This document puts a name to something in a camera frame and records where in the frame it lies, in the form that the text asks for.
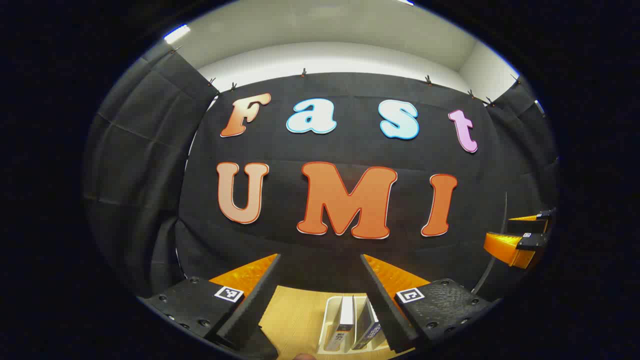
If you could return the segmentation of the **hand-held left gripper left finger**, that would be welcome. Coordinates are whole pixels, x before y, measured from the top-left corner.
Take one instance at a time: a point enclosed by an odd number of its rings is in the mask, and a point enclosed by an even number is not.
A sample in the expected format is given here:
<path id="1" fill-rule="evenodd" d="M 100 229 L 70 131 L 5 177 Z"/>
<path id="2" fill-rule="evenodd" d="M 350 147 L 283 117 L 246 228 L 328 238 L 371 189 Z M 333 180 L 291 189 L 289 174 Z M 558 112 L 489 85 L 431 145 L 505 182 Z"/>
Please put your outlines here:
<path id="1" fill-rule="evenodd" d="M 199 342 L 236 358 L 276 358 L 259 325 L 278 286 L 281 255 L 268 255 L 214 278 L 190 276 L 140 301 Z"/>

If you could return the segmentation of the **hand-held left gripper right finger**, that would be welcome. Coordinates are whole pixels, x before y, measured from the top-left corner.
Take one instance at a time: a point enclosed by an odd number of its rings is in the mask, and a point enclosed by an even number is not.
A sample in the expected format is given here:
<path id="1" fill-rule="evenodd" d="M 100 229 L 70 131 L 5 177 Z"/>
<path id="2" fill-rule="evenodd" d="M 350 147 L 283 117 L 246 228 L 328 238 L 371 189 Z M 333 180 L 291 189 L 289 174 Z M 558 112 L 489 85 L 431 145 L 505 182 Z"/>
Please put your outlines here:
<path id="1" fill-rule="evenodd" d="M 390 349 L 426 350 L 467 332 L 501 300 L 485 300 L 450 278 L 427 281 L 361 254 L 366 296 Z"/>

